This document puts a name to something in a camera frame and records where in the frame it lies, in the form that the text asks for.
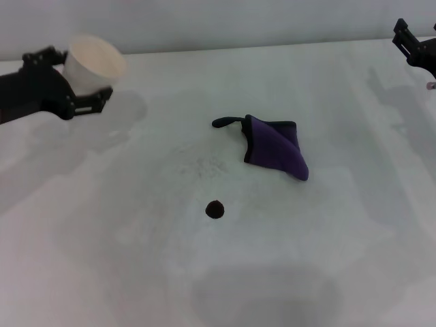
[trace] table surface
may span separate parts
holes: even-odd
[[[0,128],[1,326],[434,326],[430,74],[390,40],[127,61],[102,114]],[[246,114],[297,122],[306,183],[211,127]]]

